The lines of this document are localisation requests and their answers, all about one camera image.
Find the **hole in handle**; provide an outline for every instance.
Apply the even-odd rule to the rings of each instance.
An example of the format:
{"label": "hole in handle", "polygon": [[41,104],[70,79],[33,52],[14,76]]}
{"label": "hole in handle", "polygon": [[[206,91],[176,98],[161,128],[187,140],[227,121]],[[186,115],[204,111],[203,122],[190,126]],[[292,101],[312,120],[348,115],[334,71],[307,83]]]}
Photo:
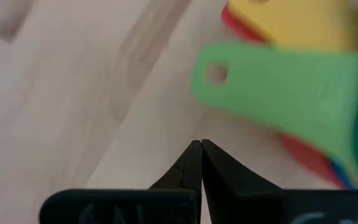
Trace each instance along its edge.
{"label": "hole in handle", "polygon": [[222,63],[214,63],[206,71],[206,80],[213,85],[222,85],[227,79],[227,66]]}

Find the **wood grain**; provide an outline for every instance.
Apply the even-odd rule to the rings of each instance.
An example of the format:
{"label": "wood grain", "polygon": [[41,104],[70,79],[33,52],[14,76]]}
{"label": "wood grain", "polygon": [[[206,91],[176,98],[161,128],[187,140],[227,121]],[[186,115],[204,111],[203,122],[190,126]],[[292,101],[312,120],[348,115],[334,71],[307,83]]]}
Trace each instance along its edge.
{"label": "wood grain", "polygon": [[36,1],[0,56],[0,223],[36,223],[65,188],[146,188],[200,138],[283,187],[332,188],[191,94],[199,50],[231,38],[225,3]]}

